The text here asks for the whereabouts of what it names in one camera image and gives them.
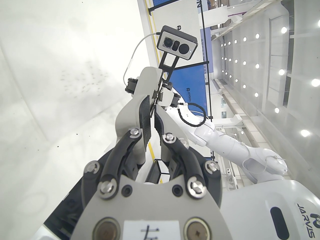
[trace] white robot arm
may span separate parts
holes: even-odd
[[[180,109],[181,116],[193,125],[198,125],[202,119],[189,110],[187,103],[178,105],[177,108],[167,107],[167,113],[185,132],[190,141],[202,147],[207,146],[210,150],[235,163],[253,183],[284,179],[283,175],[288,170],[287,165],[276,152],[267,148],[247,146],[215,129],[215,125],[209,120],[199,127],[192,127],[181,120],[178,109]]]

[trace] wall light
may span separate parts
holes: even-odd
[[[281,28],[281,33],[286,33],[287,32],[287,28],[284,26],[283,28]]]
[[[310,132],[308,130],[305,130],[305,129],[303,129],[300,133],[301,133],[301,135],[303,137],[307,137],[308,135],[310,135]]]
[[[313,87],[318,87],[318,86],[320,85],[320,80],[318,80],[318,79],[313,79],[313,80],[311,81],[311,85],[312,85]]]

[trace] camera lens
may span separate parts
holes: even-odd
[[[172,46],[172,50],[173,51],[177,51],[178,50],[178,47],[180,45],[180,42],[178,40],[176,40]]]
[[[181,54],[187,54],[189,51],[189,46],[187,44],[182,44],[181,46],[179,46],[179,52]]]
[[[163,41],[163,45],[167,48],[171,48],[174,41],[171,38],[166,37]]]

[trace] camera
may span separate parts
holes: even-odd
[[[162,27],[157,48],[174,56],[189,60],[198,46],[197,38],[170,26]]]

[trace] jarvis logo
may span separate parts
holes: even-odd
[[[187,88],[187,89],[186,89],[186,92],[187,92],[187,94],[188,94],[189,102],[191,102],[190,88]]]
[[[310,238],[315,238],[315,233],[313,231],[312,225],[310,224],[311,221],[310,221],[309,216],[307,215],[307,212],[305,211],[305,208],[303,206],[300,206],[299,204],[297,204],[297,206],[298,206],[298,208],[300,210],[300,213],[301,213],[301,215],[303,217],[303,221],[305,222],[305,227],[306,227],[306,230],[308,231],[309,237]],[[313,221],[314,227],[320,229],[320,216],[318,214],[311,213],[310,217],[315,219]]]

